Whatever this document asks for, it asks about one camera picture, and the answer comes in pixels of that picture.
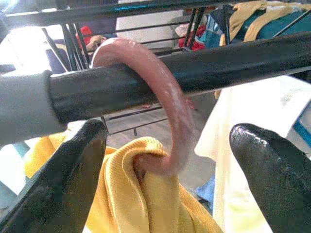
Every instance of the floor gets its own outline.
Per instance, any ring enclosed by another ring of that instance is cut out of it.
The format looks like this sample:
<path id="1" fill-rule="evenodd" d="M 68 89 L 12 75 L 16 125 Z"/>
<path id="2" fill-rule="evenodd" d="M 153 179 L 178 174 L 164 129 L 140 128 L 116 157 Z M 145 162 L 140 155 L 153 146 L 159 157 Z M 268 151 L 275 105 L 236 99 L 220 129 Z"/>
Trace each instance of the floor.
<path id="1" fill-rule="evenodd" d="M 193 120 L 195 122 L 194 137 L 198 141 L 201 131 L 205 125 L 206 119 L 211 112 L 216 100 L 212 93 L 202 94 L 192 97 L 196 110 L 192 110 Z M 127 114 L 135 112 L 140 109 L 122 111 L 115 114 L 106 115 L 105 118 L 118 116 L 121 114 Z M 136 127 L 142 124 L 148 124 L 153 121 L 165 119 L 166 115 L 163 109 L 153 110 L 146 113 L 141 113 L 133 116 L 127 116 L 114 120 L 108 120 L 106 122 L 109 133 L 113 134 L 118 131 L 122 131 L 128 128 Z M 142 136 L 152 136 L 158 139 L 164 146 L 165 150 L 169 152 L 171 150 L 171 128 L 167 120 L 157 122 L 154 124 L 146 125 L 137 128 L 137 136 L 134 135 L 133 130 L 128 130 L 122 133 L 111 135 L 107 138 L 107 145 L 111 147 L 119 148 L 127 142 L 134 140 Z M 203 185 L 207 182 L 215 170 L 215 163 L 205 157 L 199 157 L 192 152 L 189 155 L 189 161 L 184 170 L 179 174 L 180 183 L 192 194 L 196 187 Z"/>

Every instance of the black metal bar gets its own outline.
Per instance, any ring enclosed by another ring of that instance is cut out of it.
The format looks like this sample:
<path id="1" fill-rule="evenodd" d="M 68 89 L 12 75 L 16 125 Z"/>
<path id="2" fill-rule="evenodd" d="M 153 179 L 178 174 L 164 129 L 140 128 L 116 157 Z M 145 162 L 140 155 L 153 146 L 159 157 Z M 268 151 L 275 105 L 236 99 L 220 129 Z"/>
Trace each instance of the black metal bar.
<path id="1" fill-rule="evenodd" d="M 103 17 L 134 16 L 241 1 L 250 0 L 151 0 L 125 4 L 73 8 L 54 12 L 11 14 L 6 15 L 4 21 L 8 26 L 8 29 L 24 26 L 49 26 L 54 24 L 90 21 Z"/>
<path id="2" fill-rule="evenodd" d="M 80 47 L 78 44 L 78 40 L 77 40 L 76 35 L 75 35 L 76 30 L 75 30 L 72 23 L 69 23 L 68 26 L 69 26 L 70 37 L 71 37 L 71 40 L 73 42 L 73 47 L 74 47 L 75 52 L 77 54 L 78 63 L 80 64 L 82 69 L 86 69 L 86 64 L 84 62 L 84 59 L 83 59 L 83 56 L 82 56 L 82 53 L 81 53 L 81 50 L 80 50 Z"/>
<path id="3" fill-rule="evenodd" d="M 93 33 L 93 34 L 86 34 L 86 35 L 83 35 L 83 37 L 94 36 L 94 35 L 103 35 L 103 34 L 122 33 L 122 32 L 128 32 L 128 31 L 135 31 L 135 30 L 149 29 L 149 28 L 157 28 L 157 27 L 165 27 L 165 26 L 172 26 L 172 25 L 180 25 L 180 24 L 184 24 L 184 23 L 188 23 L 188 21 L 182 21 L 182 22 L 176 22 L 176 23 L 157 24 L 157 25 L 150 25 L 150 26 L 137 27 L 137 28 L 126 28 L 126 29 L 120 29 L 120 30 L 115 30 L 115 31 L 111 31 L 111 32 L 98 32 L 98 33 Z"/>
<path id="4" fill-rule="evenodd" d="M 230 45 L 230 20 L 228 15 L 228 5 L 223 5 L 223 15 L 224 15 L 224 23 L 225 23 L 225 44 Z"/>
<path id="5" fill-rule="evenodd" d="M 172 49 L 172 50 L 165 50 L 165 51 L 160 51 L 160 52 L 154 52 L 156 56 L 164 56 L 164 55 L 169 55 L 172 54 L 173 52 L 181 52 L 183 51 L 183 48 L 178 48 L 178 49 Z"/>
<path id="6" fill-rule="evenodd" d="M 139 111 L 135 111 L 132 113 L 127 113 L 127 114 L 122 114 L 122 115 L 118 115 L 118 116 L 106 117 L 105 120 L 110 121 L 110 120 L 120 119 L 123 117 L 129 117 L 129 116 L 133 116 L 133 115 L 137 115 L 137 114 L 141 114 L 141 113 L 147 113 L 147 112 L 151 112 L 151 111 L 158 110 L 158 109 L 162 109 L 162 107 L 154 107 L 154 108 L 139 110 Z"/>
<path id="7" fill-rule="evenodd" d="M 145 44 L 151 44 L 151 43 L 156 43 L 156 42 L 162 42 L 162 41 L 168 41 L 168 40 L 178 40 L 181 38 L 185 38 L 184 36 L 182 37 L 173 37 L 173 38 L 167 38 L 167 39 L 161 39 L 161 40 L 151 40 L 151 41 L 145 41 L 145 42 L 141 42 L 142 45 Z"/>
<path id="8" fill-rule="evenodd" d="M 114 132 L 114 133 L 110 133 L 109 136 L 117 134 L 117 133 L 126 132 L 126 131 L 129 131 L 129 130 L 134 130 L 135 131 L 137 128 L 140 128 L 140 127 L 143 127 L 143 126 L 146 126 L 146 125 L 155 124 L 155 123 L 158 123 L 158 122 L 161 122 L 161 121 L 165 121 L 165 120 L 167 120 L 167 118 L 164 118 L 164 119 L 161 119 L 161 120 L 155 120 L 153 122 L 149 122 L 149 123 L 146 123 L 146 124 L 143 124 L 143 125 L 138 125 L 138 126 L 135 126 L 135 127 L 132 127 L 132 128 L 125 129 L 125 130 L 120 130 L 120 131 L 117 131 L 117 132 Z"/>
<path id="9" fill-rule="evenodd" d="M 186 47 L 187 44 L 188 44 L 188 40 L 189 40 L 189 36 L 190 36 L 190 33 L 191 33 L 191 28 L 192 28 L 192 24 L 193 24 L 193 20 L 194 20 L 194 16 L 195 16 L 196 10 L 197 10 L 197 8 L 193 8 L 192 12 L 191 12 L 190 21 L 189 21 L 189 25 L 188 25 L 188 28 L 187 28 L 186 39 L 185 39 L 185 42 L 184 42 L 184 47 Z"/>
<path id="10" fill-rule="evenodd" d="M 86 50 L 86 44 L 84 42 L 83 35 L 81 33 L 81 28 L 80 28 L 79 23 L 75 23 L 75 29 L 76 29 L 76 31 L 78 33 L 78 36 L 79 36 L 79 40 L 80 40 L 81 47 L 82 47 L 82 50 L 83 50 L 83 53 L 84 53 L 84 57 L 85 57 L 86 62 L 88 64 L 88 66 L 89 66 L 90 60 L 89 60 L 89 56 L 88 56 L 88 53 L 87 53 L 87 50 Z"/>
<path id="11" fill-rule="evenodd" d="M 200 24 L 200 22 L 201 22 L 203 13 L 204 13 L 204 11 L 205 11 L 205 8 L 206 8 L 206 7 L 201 7 L 201 8 L 199 9 L 199 11 L 198 11 L 197 16 L 196 16 L 195 23 L 194 23 L 194 28 L 193 28 L 193 34 L 192 34 L 192 37 L 191 37 L 191 40 L 190 40 L 190 43 L 189 43 L 189 48 L 190 48 L 190 49 L 191 49 L 192 46 L 193 46 L 195 34 L 196 34 L 196 31 L 198 30 L 198 27 L 199 27 L 199 24 Z"/>
<path id="12" fill-rule="evenodd" d="M 66 72 L 70 71 L 70 68 L 67 67 L 66 62 L 62 56 L 62 54 L 60 53 L 60 51 L 58 50 L 58 47 L 55 45 L 53 39 L 49 36 L 47 30 L 45 28 L 42 28 L 42 31 L 47 39 L 47 42 L 49 44 L 49 46 L 51 47 L 55 57 L 58 59 L 59 63 L 62 65 L 62 67 L 64 68 L 64 70 Z"/>
<path id="13" fill-rule="evenodd" d="M 291 23 L 289 23 L 285 28 L 283 28 L 281 31 L 279 31 L 278 33 L 276 33 L 273 37 L 279 36 L 281 35 L 283 32 L 285 32 L 286 30 L 288 30 L 290 27 L 292 27 L 293 25 L 295 25 L 296 23 L 298 23 L 300 20 L 302 20 L 304 17 L 306 17 L 308 14 L 311 13 L 311 9 L 307 10 L 305 13 L 303 13 L 301 16 L 299 16 L 298 18 L 296 18 L 295 20 L 293 20 Z"/>
<path id="14" fill-rule="evenodd" d="M 76 61 L 74 59 L 74 54 L 73 54 L 73 50 L 71 47 L 71 43 L 70 43 L 70 36 L 67 30 L 67 27 L 64 24 L 61 24 L 62 30 L 63 30 L 63 34 L 64 34 L 64 41 L 65 41 L 65 45 L 66 45 L 66 49 L 67 49 L 67 54 L 68 54 L 68 60 L 70 63 L 70 68 L 71 70 L 78 70 L 77 68 L 77 64 Z"/>
<path id="15" fill-rule="evenodd" d="M 183 91 L 194 94 L 311 70 L 310 41 L 311 32 L 297 33 L 160 59 Z M 156 102 L 146 82 L 124 64 L 52 75 L 50 96 L 64 123 Z"/>

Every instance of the red fabric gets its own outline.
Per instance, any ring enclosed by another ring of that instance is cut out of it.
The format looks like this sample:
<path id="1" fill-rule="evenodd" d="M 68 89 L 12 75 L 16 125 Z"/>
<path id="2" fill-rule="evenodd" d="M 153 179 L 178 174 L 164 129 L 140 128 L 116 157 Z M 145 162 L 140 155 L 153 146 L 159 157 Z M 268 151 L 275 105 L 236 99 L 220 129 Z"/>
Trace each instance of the red fabric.
<path id="1" fill-rule="evenodd" d="M 82 35 L 89 35 L 89 34 L 92 34 L 93 32 L 92 32 L 92 30 L 88 26 L 83 26 L 81 28 L 81 33 L 82 33 Z M 91 41 L 91 37 L 92 36 L 83 37 L 84 43 L 86 45 Z M 80 39 L 79 39 L 78 33 L 76 33 L 76 38 L 77 38 L 79 46 L 81 48 L 81 43 L 80 43 Z"/>
<path id="2" fill-rule="evenodd" d="M 203 33 L 205 32 L 205 30 L 206 30 L 206 25 L 200 25 L 198 27 L 198 30 L 196 31 L 196 36 L 201 37 L 203 35 Z M 193 35 L 193 31 L 190 33 L 187 46 L 189 46 L 189 44 L 190 44 L 190 40 L 191 40 L 192 35 Z M 184 43 L 185 43 L 185 38 L 181 38 L 178 40 L 178 45 L 180 48 L 184 46 Z M 198 50 L 202 50 L 204 48 L 205 48 L 204 44 L 201 44 L 201 43 L 194 41 L 191 50 L 192 51 L 198 51 Z"/>

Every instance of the gray plastic cap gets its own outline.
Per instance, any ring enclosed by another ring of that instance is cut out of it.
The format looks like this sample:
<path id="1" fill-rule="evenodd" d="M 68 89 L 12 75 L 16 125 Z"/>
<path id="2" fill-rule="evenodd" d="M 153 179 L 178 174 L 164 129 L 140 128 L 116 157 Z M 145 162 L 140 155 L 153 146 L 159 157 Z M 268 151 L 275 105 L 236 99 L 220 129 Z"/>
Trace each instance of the gray plastic cap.
<path id="1" fill-rule="evenodd" d="M 62 132 L 49 97 L 50 71 L 0 76 L 0 145 Z"/>

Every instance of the black metal rail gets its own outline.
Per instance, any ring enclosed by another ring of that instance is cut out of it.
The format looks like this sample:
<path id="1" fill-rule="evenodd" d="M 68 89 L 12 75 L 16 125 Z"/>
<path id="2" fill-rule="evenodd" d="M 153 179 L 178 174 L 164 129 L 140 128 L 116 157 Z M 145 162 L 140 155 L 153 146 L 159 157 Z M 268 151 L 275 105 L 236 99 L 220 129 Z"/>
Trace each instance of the black metal rail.
<path id="1" fill-rule="evenodd" d="M 310 32 L 298 33 L 161 59 L 185 93 L 200 93 L 311 70 L 310 41 Z M 148 85 L 123 64 L 54 75 L 50 95 L 64 123 L 156 102 Z"/>
<path id="2" fill-rule="evenodd" d="M 125 4 L 91 6 L 64 9 L 54 12 L 29 12 L 6 15 L 3 21 L 9 30 L 25 26 L 49 26 L 54 24 L 90 21 L 103 17 L 123 17 L 183 8 L 206 7 L 249 0 L 151 0 Z"/>

